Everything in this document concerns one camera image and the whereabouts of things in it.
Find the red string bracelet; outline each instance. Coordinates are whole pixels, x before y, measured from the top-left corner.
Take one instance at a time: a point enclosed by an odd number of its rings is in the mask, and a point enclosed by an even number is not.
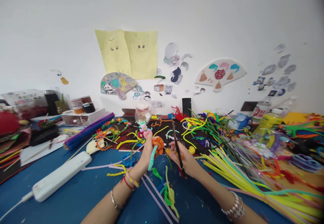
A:
[[[134,190],[134,188],[131,188],[131,187],[129,186],[129,184],[127,183],[127,181],[126,181],[126,179],[125,179],[125,175],[124,175],[124,177],[121,179],[120,182],[122,182],[122,180],[124,180],[124,182],[127,184],[127,186],[128,186],[132,191]]]

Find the hand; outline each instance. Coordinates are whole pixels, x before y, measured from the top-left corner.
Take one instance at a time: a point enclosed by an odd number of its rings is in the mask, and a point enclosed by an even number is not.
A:
[[[180,162],[177,156],[177,149],[175,145],[176,144],[174,141],[169,143],[169,146],[171,147],[171,153],[169,154],[169,157],[180,167]],[[196,178],[198,176],[198,173],[201,172],[202,167],[199,165],[196,159],[193,158],[190,151],[183,144],[178,142],[178,146],[182,157],[183,168],[186,174],[193,178]]]
[[[150,160],[151,160],[151,155],[153,151],[153,146],[152,146],[152,131],[148,129],[146,132],[144,132],[144,137],[146,138],[144,149],[141,155],[140,160],[138,161],[138,164],[142,164],[143,167],[145,168],[145,171],[148,169]]]

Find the yellow bottle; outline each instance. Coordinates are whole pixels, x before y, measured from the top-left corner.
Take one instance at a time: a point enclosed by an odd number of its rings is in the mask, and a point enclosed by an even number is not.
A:
[[[264,135],[264,130],[275,129],[282,123],[281,109],[273,109],[271,113],[263,116],[259,126],[255,129],[254,134]]]

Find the red chinese character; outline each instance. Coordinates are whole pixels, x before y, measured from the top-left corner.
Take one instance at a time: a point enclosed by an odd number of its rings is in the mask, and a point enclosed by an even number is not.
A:
[[[215,79],[216,80],[220,80],[224,76],[225,76],[225,71],[223,69],[222,70],[218,70],[218,71],[215,72]]]

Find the wall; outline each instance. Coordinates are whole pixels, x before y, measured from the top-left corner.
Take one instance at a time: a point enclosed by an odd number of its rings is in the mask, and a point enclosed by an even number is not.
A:
[[[169,42],[178,43],[180,55],[194,55],[175,86],[178,99],[154,93],[159,79],[138,81],[152,99],[165,101],[157,113],[180,106],[182,97],[192,97],[196,112],[238,111],[244,101],[258,101],[269,91],[258,92],[252,83],[267,65],[277,63],[281,54],[274,49],[284,43],[289,63],[297,65],[291,75],[297,86],[274,103],[296,95],[296,111],[323,114],[323,24],[323,0],[0,0],[0,94],[57,86],[70,97],[91,95],[97,106],[120,115],[136,101],[131,92],[125,101],[100,93],[105,70],[94,30],[157,30],[158,68],[165,81],[174,70],[163,63]],[[204,94],[193,95],[198,70],[224,57],[240,62],[247,75],[219,93],[206,87]],[[51,69],[62,71],[70,83],[63,85]]]

